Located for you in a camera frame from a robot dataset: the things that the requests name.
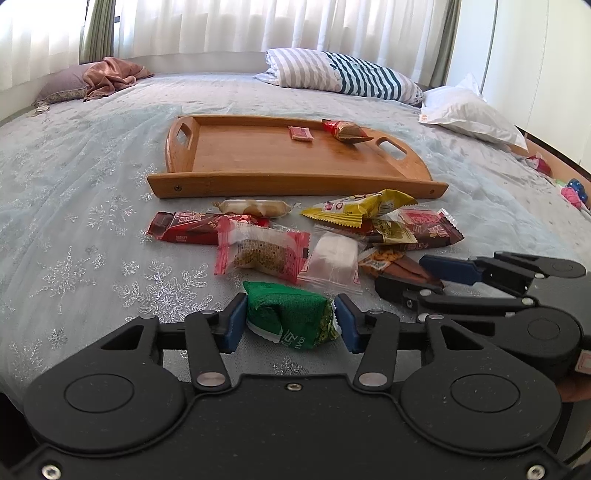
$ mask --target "wooden tray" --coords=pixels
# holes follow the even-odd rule
[[[313,142],[290,138],[287,127],[307,127]],[[374,140],[345,145],[322,122],[263,116],[183,116],[168,132],[168,173],[148,176],[159,198],[352,195],[396,189],[439,198],[447,183],[433,181],[419,156],[391,135],[364,128]],[[178,139],[180,132],[186,142]],[[380,148],[405,153],[396,160]]]

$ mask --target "blue and white striped pillowcase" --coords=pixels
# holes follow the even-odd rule
[[[267,63],[269,70],[256,78],[280,87],[373,96],[409,105],[423,101],[423,91],[401,73],[340,53],[273,48],[267,51]]]

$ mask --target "red chocolate wrapper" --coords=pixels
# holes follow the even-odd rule
[[[268,218],[257,218],[252,215],[158,212],[150,223],[147,234],[158,240],[175,244],[217,245],[217,223],[221,217],[261,227],[269,226]]]
[[[444,209],[438,212],[419,209],[398,209],[398,216],[417,239],[415,244],[393,245],[396,250],[423,250],[447,247],[464,240],[455,220]]]

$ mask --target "brown snack package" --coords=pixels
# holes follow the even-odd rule
[[[412,258],[396,251],[394,248],[395,245],[391,245],[365,251],[359,257],[359,266],[373,277],[387,273],[405,280],[443,287],[441,280],[431,275]]]
[[[432,210],[400,208],[397,213],[404,225],[417,239],[415,244],[396,245],[397,250],[447,247],[464,240],[464,236],[455,225],[455,220],[444,209],[433,212]]]

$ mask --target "purple pillow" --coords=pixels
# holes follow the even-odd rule
[[[84,98],[88,86],[82,76],[94,63],[72,65],[72,67],[56,73],[37,95],[37,102],[58,103],[66,100]]]

